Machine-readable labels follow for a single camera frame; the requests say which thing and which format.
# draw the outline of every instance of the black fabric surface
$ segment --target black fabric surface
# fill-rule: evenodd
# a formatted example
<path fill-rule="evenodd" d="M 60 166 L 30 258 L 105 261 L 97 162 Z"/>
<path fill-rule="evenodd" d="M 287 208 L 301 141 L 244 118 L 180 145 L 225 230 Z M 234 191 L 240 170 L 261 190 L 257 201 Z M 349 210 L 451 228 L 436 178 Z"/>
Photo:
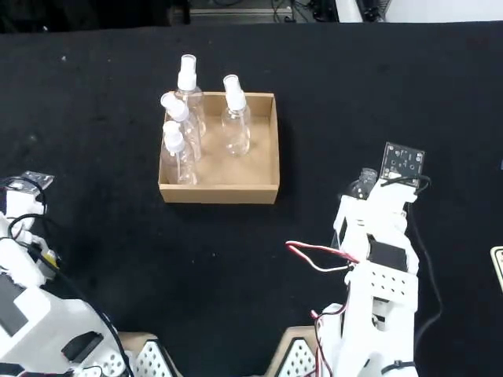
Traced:
<path fill-rule="evenodd" d="M 501 375 L 503 24 L 146 28 L 0 37 L 2 175 L 55 174 L 50 237 L 120 330 L 157 334 L 186 376 L 263 373 L 288 326 L 344 300 L 288 239 L 328 244 L 337 193 L 386 141 L 427 151 L 414 204 L 445 302 L 420 375 Z M 179 57 L 204 90 L 277 96 L 276 205 L 166 205 L 156 185 Z M 53 289 L 64 291 L 55 284 Z M 436 303 L 420 273 L 419 322 Z"/>

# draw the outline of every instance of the white robotic arm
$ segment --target white robotic arm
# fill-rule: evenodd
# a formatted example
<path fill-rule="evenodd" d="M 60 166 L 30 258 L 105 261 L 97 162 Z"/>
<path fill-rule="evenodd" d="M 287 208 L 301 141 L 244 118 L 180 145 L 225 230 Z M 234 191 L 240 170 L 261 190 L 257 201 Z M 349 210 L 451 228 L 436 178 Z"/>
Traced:
<path fill-rule="evenodd" d="M 349 294 L 343 321 L 340 315 L 317 321 L 323 377 L 417 376 L 419 261 L 405 235 L 404 206 L 417 198 L 423 159 L 422 151 L 388 143 L 380 178 L 363 170 L 341 198 L 333 246 L 360 262 L 345 278 Z M 333 305 L 324 313 L 333 313 Z"/>
<path fill-rule="evenodd" d="M 31 216 L 44 214 L 46 205 L 35 200 L 40 192 L 32 186 L 24 189 L 26 181 L 13 181 L 4 192 L 5 214 L 0 212 L 0 366 L 64 374 L 100 365 L 108 377 L 118 377 L 126 365 L 98 313 L 80 299 L 64 300 L 41 289 L 53 273 L 40 258 L 34 261 L 28 247 L 54 266 L 56 256 L 29 229 Z"/>

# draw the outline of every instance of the black wire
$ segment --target black wire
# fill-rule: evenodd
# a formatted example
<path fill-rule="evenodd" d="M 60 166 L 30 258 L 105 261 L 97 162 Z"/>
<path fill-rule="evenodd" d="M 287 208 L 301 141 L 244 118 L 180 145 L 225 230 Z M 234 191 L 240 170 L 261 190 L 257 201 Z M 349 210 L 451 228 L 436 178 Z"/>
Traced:
<path fill-rule="evenodd" d="M 414 217 L 413 209 L 411 203 L 407 205 L 407 213 L 410 218 L 410 225 L 414 232 L 414 236 L 416 237 L 417 244 L 419 248 L 423 252 L 424 259 L 426 260 L 426 266 L 428 267 L 428 277 L 431 282 L 431 286 L 433 287 L 433 292 L 435 293 L 435 298 L 439 303 L 439 311 L 428 318 L 416 331 L 415 342 L 414 342 L 414 354 L 417 351 L 417 347 L 420 344 L 421 339 L 423 338 L 424 333 L 442 316 L 443 312 L 443 301 L 442 296 L 440 295 L 439 287 L 437 286 L 437 282 L 435 279 L 435 270 L 433 269 L 433 262 L 431 261 L 430 254 L 428 253 L 428 249 L 424 245 L 423 239 L 419 233 L 419 228 L 417 227 L 416 218 Z"/>
<path fill-rule="evenodd" d="M 270 6 L 273 8 L 273 20 L 274 22 L 276 23 L 280 23 L 281 22 L 281 19 L 280 17 L 277 15 L 277 10 L 280 8 L 280 6 L 283 5 L 283 3 L 286 1 L 286 0 L 280 0 L 279 3 L 277 4 L 277 6 L 275 7 L 274 6 L 274 2 L 277 1 L 277 0 L 270 0 Z"/>
<path fill-rule="evenodd" d="M 107 329 L 112 334 L 112 337 L 116 341 L 117 346 L 119 347 L 120 356 L 123 358 L 124 366 L 126 367 L 127 372 L 129 373 L 130 377 L 134 377 L 134 373 L 131 369 L 131 366 L 129 365 L 129 357 L 126 355 L 126 351 L 124 351 L 124 347 L 120 342 L 120 338 L 119 335 L 117 334 L 117 331 L 115 330 L 115 328 L 112 325 L 112 322 L 110 322 L 107 316 L 105 316 L 105 314 L 102 311 L 100 311 L 91 301 L 89 301 L 86 298 L 84 293 L 80 291 L 80 289 L 72 282 L 72 280 L 66 277 L 66 275 L 64 275 L 57 267 L 55 267 L 52 263 L 50 263 L 47 259 L 45 259 L 42 256 L 42 254 L 39 251 L 36 251 L 32 245 L 27 245 L 25 243 L 19 243 L 19 244 L 21 244 L 21 246 L 26 247 L 29 255 L 31 255 L 33 258 L 37 258 L 48 269 L 50 269 L 53 273 L 59 276 L 66 283 L 66 285 L 68 285 L 68 287 L 74 292 L 74 294 L 77 295 L 77 297 L 86 302 L 94 310 L 94 312 L 96 312 L 96 314 L 103 321 Z"/>
<path fill-rule="evenodd" d="M 7 236 L 9 238 L 12 238 L 13 240 L 16 240 L 16 238 L 20 235 L 21 231 L 23 229 L 20 229 L 20 231 L 16 234 L 16 236 L 14 237 L 13 236 L 13 227 L 15 224 L 17 224 L 19 221 L 21 220 L 24 220 L 25 218 L 39 218 L 40 220 L 42 221 L 45 221 L 45 222 L 49 222 L 51 223 L 52 225 L 55 225 L 55 226 L 58 226 L 59 225 L 51 218 L 48 218 L 47 216 L 45 216 L 44 214 L 22 214 L 20 217 L 18 218 L 15 218 L 14 220 L 12 220 L 9 224 L 9 227 L 7 228 Z"/>
<path fill-rule="evenodd" d="M 385 181 L 384 183 L 381 183 L 380 187 L 384 187 L 384 186 L 389 186 L 389 185 L 392 185 L 394 183 L 400 183 L 400 182 L 404 182 L 404 181 L 411 181 L 413 179 L 418 179 L 420 181 L 424 181 L 424 185 L 420 186 L 417 188 L 416 190 L 416 195 L 422 193 L 425 189 L 427 189 L 430 185 L 431 185 L 431 178 L 427 175 L 421 175 L 421 174 L 415 174 L 415 175 L 408 175 L 408 176 L 405 176 L 405 177 L 398 177 L 398 178 L 392 178 L 392 179 L 388 179 L 387 181 Z"/>
<path fill-rule="evenodd" d="M 306 17 L 306 16 L 304 16 L 304 13 L 302 13 L 302 12 L 300 11 L 300 9 L 299 9 L 299 8 L 297 8 L 297 5 L 303 5 L 303 4 L 300 4 L 299 2 L 294 2 L 294 3 L 293 3 L 293 11 L 292 11 L 292 13 L 294 12 L 294 10 L 296 10 L 296 11 L 297 11 L 297 13 L 298 13 L 298 14 L 299 14 L 299 15 L 300 15 L 303 19 L 304 19 L 304 21 L 309 22 L 309 20 L 307 19 L 307 17 Z"/>
<path fill-rule="evenodd" d="M 233 2 L 220 2 L 219 0 L 213 0 L 213 2 L 218 6 L 233 6 L 243 1 L 244 0 L 234 0 Z"/>

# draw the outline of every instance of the cardboard box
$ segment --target cardboard box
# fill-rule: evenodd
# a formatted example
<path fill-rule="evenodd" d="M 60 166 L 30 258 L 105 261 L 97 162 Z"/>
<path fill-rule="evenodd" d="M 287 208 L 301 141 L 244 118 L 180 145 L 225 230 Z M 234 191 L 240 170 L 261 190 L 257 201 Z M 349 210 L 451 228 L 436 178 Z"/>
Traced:
<path fill-rule="evenodd" d="M 172 185 L 160 159 L 159 190 L 166 203 L 273 204 L 280 185 L 276 101 L 272 93 L 246 93 L 251 110 L 250 151 L 230 155 L 224 146 L 221 114 L 225 93 L 206 92 L 207 132 L 201 141 L 197 185 Z"/>

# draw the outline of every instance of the white spray nozzle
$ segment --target white spray nozzle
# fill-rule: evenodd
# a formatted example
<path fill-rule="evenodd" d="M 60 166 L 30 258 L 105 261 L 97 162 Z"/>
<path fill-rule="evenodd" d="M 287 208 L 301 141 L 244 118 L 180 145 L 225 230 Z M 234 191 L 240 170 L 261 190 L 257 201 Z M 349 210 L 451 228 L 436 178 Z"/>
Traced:
<path fill-rule="evenodd" d="M 227 75 L 223 79 L 226 88 L 226 100 L 229 109 L 232 111 L 242 110 L 246 106 L 246 97 L 241 89 L 239 79 L 236 75 Z"/>
<path fill-rule="evenodd" d="M 160 98 L 160 104 L 166 108 L 169 116 L 176 122 L 183 122 L 189 116 L 189 108 L 185 102 L 180 101 L 172 92 L 163 94 Z"/>
<path fill-rule="evenodd" d="M 166 149 L 171 153 L 181 152 L 185 147 L 185 140 L 183 140 L 183 135 L 180 131 L 180 123 L 173 120 L 165 122 L 163 131 Z"/>
<path fill-rule="evenodd" d="M 183 55 L 180 72 L 178 73 L 178 88 L 187 91 L 194 90 L 196 89 L 196 83 L 196 57 L 188 54 Z"/>

